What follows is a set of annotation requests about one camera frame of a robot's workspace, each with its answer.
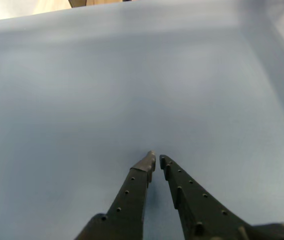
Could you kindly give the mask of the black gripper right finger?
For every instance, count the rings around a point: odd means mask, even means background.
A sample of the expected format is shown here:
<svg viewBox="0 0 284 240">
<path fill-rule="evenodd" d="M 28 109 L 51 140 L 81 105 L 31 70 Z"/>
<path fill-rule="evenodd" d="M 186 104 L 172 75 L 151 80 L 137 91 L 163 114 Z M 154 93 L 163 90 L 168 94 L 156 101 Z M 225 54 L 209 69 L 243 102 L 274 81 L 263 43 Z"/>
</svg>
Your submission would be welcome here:
<svg viewBox="0 0 284 240">
<path fill-rule="evenodd" d="M 187 240 L 284 240 L 284 223 L 250 225 L 216 200 L 175 161 L 160 156 Z"/>
</svg>

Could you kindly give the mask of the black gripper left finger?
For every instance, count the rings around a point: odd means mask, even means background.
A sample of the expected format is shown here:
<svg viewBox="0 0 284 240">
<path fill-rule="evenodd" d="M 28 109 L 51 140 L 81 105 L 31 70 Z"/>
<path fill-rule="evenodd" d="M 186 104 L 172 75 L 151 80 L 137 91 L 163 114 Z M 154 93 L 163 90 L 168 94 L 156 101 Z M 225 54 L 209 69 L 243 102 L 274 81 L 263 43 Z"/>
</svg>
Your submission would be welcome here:
<svg viewBox="0 0 284 240">
<path fill-rule="evenodd" d="M 76 239 L 141 240 L 147 189 L 155 165 L 155 153 L 149 151 L 131 167 L 109 210 L 93 216 Z"/>
</svg>

